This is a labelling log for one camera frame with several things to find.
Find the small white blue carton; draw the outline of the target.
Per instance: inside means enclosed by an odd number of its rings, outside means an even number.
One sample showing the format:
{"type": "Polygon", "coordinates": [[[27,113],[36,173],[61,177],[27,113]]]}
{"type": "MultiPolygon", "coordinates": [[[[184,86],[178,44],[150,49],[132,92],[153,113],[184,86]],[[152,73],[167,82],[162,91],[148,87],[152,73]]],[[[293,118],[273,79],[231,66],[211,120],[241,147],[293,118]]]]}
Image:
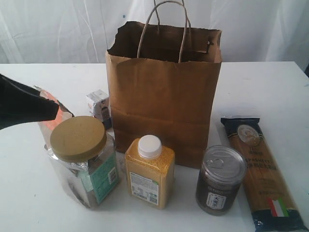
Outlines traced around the small white blue carton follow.
{"type": "Polygon", "coordinates": [[[92,117],[100,120],[105,129],[112,127],[109,96],[101,89],[86,95],[88,110],[92,117]]]}

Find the spaghetti packet dark blue ends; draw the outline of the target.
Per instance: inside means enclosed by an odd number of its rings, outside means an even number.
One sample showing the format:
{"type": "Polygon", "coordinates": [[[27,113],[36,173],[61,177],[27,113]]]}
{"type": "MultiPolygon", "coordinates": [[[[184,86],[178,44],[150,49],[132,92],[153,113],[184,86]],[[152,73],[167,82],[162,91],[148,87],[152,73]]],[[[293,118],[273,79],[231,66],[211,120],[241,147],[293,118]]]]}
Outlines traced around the spaghetti packet dark blue ends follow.
{"type": "Polygon", "coordinates": [[[243,188],[257,232],[308,231],[259,127],[259,118],[221,118],[232,148],[245,159],[243,188]]]}

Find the yellow millet bottle white cap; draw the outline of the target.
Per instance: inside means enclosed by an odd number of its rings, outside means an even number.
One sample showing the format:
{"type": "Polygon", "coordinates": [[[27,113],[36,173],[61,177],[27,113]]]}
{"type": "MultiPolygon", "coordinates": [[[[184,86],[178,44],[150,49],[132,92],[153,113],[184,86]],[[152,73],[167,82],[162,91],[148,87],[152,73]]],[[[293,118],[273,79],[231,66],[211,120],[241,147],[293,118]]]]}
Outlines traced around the yellow millet bottle white cap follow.
{"type": "Polygon", "coordinates": [[[128,192],[163,209],[172,192],[175,153],[154,135],[135,139],[125,153],[128,192]]]}

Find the kraft pouch with orange label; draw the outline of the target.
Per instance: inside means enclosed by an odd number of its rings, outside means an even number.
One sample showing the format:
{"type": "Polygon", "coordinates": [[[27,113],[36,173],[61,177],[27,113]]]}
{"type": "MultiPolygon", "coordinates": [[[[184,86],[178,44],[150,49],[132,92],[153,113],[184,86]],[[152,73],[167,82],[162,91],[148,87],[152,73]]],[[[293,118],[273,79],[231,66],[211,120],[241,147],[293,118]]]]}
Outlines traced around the kraft pouch with orange label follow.
{"type": "Polygon", "coordinates": [[[64,106],[56,97],[54,97],[48,91],[38,86],[33,86],[33,87],[40,92],[41,97],[52,100],[59,105],[59,109],[58,109],[56,118],[54,120],[38,122],[38,125],[40,127],[41,133],[45,141],[45,149],[48,150],[51,148],[50,136],[54,128],[61,122],[74,117],[74,114],[71,111],[69,111],[66,106],[64,106]]]}

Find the brown paper shopping bag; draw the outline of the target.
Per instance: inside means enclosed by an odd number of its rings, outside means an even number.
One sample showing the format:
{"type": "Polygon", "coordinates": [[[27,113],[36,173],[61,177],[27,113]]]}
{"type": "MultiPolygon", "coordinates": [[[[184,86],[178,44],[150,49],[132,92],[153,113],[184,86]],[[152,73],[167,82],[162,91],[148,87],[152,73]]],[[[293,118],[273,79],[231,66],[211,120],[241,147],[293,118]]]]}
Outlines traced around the brown paper shopping bag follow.
{"type": "Polygon", "coordinates": [[[178,165],[199,168],[222,64],[217,29],[128,21],[106,52],[116,149],[147,134],[174,150],[178,165]]]}

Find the dark tea can silver lid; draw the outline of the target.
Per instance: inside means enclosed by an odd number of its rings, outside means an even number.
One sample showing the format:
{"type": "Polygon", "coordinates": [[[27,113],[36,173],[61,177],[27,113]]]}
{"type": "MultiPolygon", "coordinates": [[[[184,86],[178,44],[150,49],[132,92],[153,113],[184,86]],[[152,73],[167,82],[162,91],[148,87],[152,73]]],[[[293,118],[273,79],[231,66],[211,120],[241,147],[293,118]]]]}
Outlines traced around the dark tea can silver lid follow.
{"type": "Polygon", "coordinates": [[[246,171],[246,161],[235,149],[223,145],[208,148],[197,180],[197,204],[211,215],[221,216],[227,213],[246,171]]]}

